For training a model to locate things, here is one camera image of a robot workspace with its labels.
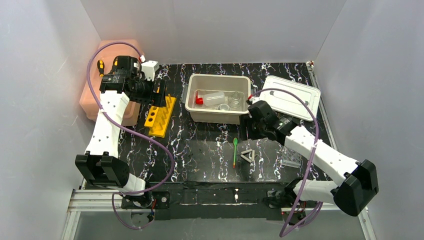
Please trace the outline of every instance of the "red bottle cap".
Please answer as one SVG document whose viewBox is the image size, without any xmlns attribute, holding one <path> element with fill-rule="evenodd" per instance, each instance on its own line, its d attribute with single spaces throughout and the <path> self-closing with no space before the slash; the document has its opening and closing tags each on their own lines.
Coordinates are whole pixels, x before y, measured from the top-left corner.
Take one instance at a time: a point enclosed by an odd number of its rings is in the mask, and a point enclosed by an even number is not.
<svg viewBox="0 0 424 240">
<path fill-rule="evenodd" d="M 196 92 L 196 104 L 202 105 L 203 104 L 203 97 L 199 97 L 198 92 Z"/>
</svg>

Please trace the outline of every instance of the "white container lid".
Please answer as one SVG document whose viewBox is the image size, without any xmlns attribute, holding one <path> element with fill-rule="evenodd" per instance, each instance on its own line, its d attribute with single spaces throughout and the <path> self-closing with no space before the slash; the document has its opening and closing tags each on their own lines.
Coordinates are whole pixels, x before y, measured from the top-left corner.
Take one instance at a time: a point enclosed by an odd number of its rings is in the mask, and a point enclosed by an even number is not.
<svg viewBox="0 0 424 240">
<path fill-rule="evenodd" d="M 268 76 L 262 89 L 282 89 L 289 91 L 304 101 L 313 115 L 317 117 L 320 104 L 321 91 L 312 86 L 290 81 L 281 77 Z M 267 102 L 274 111 L 291 115 L 306 121 L 312 121 L 311 115 L 306 108 L 293 96 L 280 91 L 264 91 L 254 102 L 263 100 Z"/>
</svg>

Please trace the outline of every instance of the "black marbled tabletop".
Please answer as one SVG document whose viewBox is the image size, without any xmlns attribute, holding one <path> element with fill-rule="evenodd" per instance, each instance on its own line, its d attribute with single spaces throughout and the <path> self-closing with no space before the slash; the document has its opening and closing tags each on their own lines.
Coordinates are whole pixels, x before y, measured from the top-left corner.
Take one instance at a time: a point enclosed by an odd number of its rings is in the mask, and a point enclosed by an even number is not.
<svg viewBox="0 0 424 240">
<path fill-rule="evenodd" d="M 305 63 L 242 63 L 242 64 L 177 64 L 161 65 L 157 79 L 167 80 L 167 93 L 176 97 L 172 117 L 165 138 L 153 137 L 165 145 L 175 158 L 175 168 L 168 181 L 184 182 L 290 182 L 302 177 L 307 160 L 275 141 L 268 139 L 239 141 L 238 153 L 255 150 L 255 162 L 237 157 L 233 168 L 233 139 L 239 137 L 239 126 L 194 122 L 181 102 L 183 88 L 192 74 L 246 76 L 251 88 L 260 90 L 267 76 L 277 76 L 298 83 L 312 85 Z M 129 127 L 147 135 L 144 127 L 149 106 L 141 107 L 138 123 Z M 317 114 L 320 138 L 329 144 L 321 111 Z M 315 126 L 304 122 L 311 133 Z M 131 173 L 149 182 L 159 182 L 167 174 L 171 162 L 166 153 L 150 142 L 132 134 L 121 132 L 119 158 L 129 163 Z M 300 167 L 285 166 L 283 160 L 301 160 Z M 312 167 L 310 179 L 326 180 L 327 175 Z"/>
</svg>

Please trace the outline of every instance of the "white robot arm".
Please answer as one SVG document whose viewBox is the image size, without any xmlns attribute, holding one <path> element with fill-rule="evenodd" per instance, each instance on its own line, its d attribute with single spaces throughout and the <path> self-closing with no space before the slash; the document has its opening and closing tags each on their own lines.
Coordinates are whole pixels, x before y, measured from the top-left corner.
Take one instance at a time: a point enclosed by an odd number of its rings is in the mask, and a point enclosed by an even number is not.
<svg viewBox="0 0 424 240">
<path fill-rule="evenodd" d="M 122 193 L 144 190 L 146 182 L 130 173 L 126 162 L 119 160 L 118 142 L 120 129 L 111 123 L 104 112 L 118 124 L 122 123 L 125 109 L 130 101 L 163 107 L 165 103 L 166 82 L 161 82 L 163 89 L 155 92 L 155 71 L 157 61 L 140 63 L 135 57 L 117 56 L 111 72 L 102 76 L 100 84 L 100 109 L 97 115 L 94 132 L 85 154 L 75 158 L 75 165 L 91 184 L 99 187 L 116 189 Z M 148 204 L 149 197 L 138 200 Z"/>
<path fill-rule="evenodd" d="M 369 160 L 359 162 L 345 156 L 319 140 L 314 146 L 313 136 L 296 120 L 279 119 L 265 101 L 257 101 L 248 108 L 247 124 L 251 139 L 268 137 L 293 149 L 305 158 L 316 147 L 314 165 L 327 173 L 332 181 L 306 180 L 300 195 L 301 201 L 317 201 L 337 205 L 351 216 L 357 216 L 378 193 L 376 166 Z M 302 179 L 286 187 L 286 192 L 298 195 Z"/>
</svg>

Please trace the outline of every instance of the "screwdriver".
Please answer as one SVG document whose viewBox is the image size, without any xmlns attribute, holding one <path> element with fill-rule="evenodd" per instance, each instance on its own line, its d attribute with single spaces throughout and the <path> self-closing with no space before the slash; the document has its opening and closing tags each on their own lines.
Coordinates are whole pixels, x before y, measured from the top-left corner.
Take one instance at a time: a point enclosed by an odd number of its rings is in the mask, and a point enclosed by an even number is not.
<svg viewBox="0 0 424 240">
<path fill-rule="evenodd" d="M 103 77 L 105 75 L 105 64 L 102 60 L 97 61 L 97 69 L 99 72 L 100 77 Z"/>
</svg>

